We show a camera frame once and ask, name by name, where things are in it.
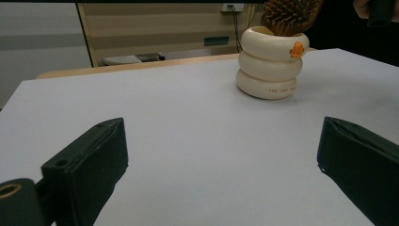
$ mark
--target white tabletop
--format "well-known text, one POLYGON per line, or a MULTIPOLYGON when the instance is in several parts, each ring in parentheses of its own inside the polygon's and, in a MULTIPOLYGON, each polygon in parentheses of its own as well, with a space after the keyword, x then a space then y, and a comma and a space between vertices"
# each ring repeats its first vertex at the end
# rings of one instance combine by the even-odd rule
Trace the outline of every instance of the white tabletop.
POLYGON ((372 225, 317 167, 325 116, 399 143, 399 69, 308 52, 294 95, 247 96, 236 59, 24 81, 0 112, 0 182, 125 119, 130 167, 96 225, 372 225))

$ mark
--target wall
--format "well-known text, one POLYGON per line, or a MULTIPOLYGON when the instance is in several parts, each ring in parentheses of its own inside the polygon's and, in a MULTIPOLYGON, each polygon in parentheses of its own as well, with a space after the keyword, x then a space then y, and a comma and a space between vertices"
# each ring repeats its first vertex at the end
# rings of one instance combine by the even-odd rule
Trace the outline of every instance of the wall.
POLYGON ((0 108, 23 80, 87 67, 75 4, 0 3, 0 108))

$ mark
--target white ceramic pot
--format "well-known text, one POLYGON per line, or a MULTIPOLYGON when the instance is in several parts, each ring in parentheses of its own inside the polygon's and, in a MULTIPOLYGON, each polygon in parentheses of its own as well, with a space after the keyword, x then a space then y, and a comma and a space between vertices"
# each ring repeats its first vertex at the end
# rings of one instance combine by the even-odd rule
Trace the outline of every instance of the white ceramic pot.
POLYGON ((255 26, 244 32, 241 45, 236 82, 242 91, 268 100, 294 92, 296 77, 302 70, 301 58, 309 49, 306 35, 279 37, 265 26, 255 26))
POLYGON ((296 78, 283 82, 267 82, 253 78, 242 70, 236 75, 237 86, 245 93, 268 100, 283 99, 291 95, 296 88, 296 78))
POLYGON ((309 49, 309 39, 302 33, 292 37, 274 36, 267 27, 255 26, 244 32, 241 45, 244 51, 255 57, 286 61, 304 56, 309 49))
POLYGON ((238 57, 241 70, 248 75, 266 81, 287 81, 295 78, 302 70, 302 59, 273 61, 257 58, 247 52, 238 57))

